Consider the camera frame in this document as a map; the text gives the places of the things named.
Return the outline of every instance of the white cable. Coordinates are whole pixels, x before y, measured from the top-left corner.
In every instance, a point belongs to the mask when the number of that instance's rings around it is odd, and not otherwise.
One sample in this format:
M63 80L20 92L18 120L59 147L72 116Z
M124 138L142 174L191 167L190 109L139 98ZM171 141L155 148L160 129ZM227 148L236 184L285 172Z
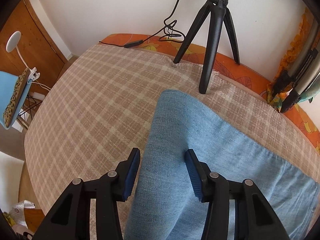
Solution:
M44 84L39 83L39 81L38 81L38 80L36 80L36 82L37 82L38 84L40 84L40 85L42 85L42 86L45 86L45 87L47 87L48 89L50 89L50 90L51 90L51 88L49 88L48 86L46 86L46 85L44 85Z
M51 88L47 87L47 86L44 85L44 84L39 83L38 81L36 81L36 82L31 82L31 83L27 83L27 84L33 84L33 83L40 85L40 87L42 87L43 89L48 90L49 92L50 92L50 90L51 90Z

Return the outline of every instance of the black tripod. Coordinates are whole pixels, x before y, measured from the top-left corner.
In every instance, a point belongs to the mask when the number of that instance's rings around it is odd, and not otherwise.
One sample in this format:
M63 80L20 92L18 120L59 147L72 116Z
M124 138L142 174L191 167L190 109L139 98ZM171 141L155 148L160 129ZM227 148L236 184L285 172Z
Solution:
M226 26L229 36L233 58L236 63L240 64L239 50L236 38L236 31L233 25L232 17L229 9L227 8L228 0L207 0L204 6L198 12L193 24L188 31L188 34L182 43L175 59L174 63L179 63L183 55L187 51L193 38L196 36L204 20L211 13L210 27L207 41L207 48L204 56L204 64L201 73L201 79L199 83L199 92L205 94L209 85L210 76L212 73L212 66L216 58L221 30L222 22Z

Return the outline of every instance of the orange floral bedspread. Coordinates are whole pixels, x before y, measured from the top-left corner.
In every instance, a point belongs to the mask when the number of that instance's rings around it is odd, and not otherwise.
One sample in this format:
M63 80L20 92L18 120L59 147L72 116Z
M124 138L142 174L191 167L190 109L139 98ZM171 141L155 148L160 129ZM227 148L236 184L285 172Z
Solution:
M124 45L128 42L144 40L146 38L148 38L148 36L142 34L112 34L103 39L102 42ZM181 43L158 41L158 39L159 37L152 37L140 45L139 48L153 50L171 56L175 56L177 54ZM191 44L182 59L192 63L203 64L204 54L205 47ZM237 65L233 59L218 53L213 68L224 76L248 87L255 93L262 96L265 100L267 99L266 88L270 81L248 67L244 65ZM299 105L295 105L284 115L304 133L320 153L320 132L302 108L300 108Z

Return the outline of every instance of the leopard print cushion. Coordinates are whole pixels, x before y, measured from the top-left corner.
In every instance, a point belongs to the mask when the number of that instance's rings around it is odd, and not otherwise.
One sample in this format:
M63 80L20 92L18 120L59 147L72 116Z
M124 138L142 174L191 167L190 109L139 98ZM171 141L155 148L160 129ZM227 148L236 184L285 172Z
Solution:
M29 74L30 70L26 68L22 75L18 76L18 79L14 86L12 97L10 99L10 103L8 104L7 108L3 113L4 123L7 126L7 128L9 127L12 117L16 111L18 102L20 100L24 87L26 86L26 83L28 81Z

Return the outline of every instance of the metal rivet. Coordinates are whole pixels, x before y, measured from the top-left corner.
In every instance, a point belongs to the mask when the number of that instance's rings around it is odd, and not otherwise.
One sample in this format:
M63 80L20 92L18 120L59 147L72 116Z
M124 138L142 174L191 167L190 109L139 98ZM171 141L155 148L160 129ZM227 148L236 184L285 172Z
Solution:
M251 179L246 179L246 180L244 181L244 183L245 183L246 185L248 185L248 186L252 186L252 185L253 185L253 181L252 181Z
M78 185L78 184L80 184L80 182L81 182L81 179L79 179L79 178L76 178L76 179L74 179L74 180L72 181L72 183L73 183L74 185Z
M115 177L115 176L117 176L117 172L116 171L109 171L108 172L108 176L109 177Z
M216 179L217 177L219 177L219 174L218 174L217 172L210 172L209 176L210 176L211 178Z

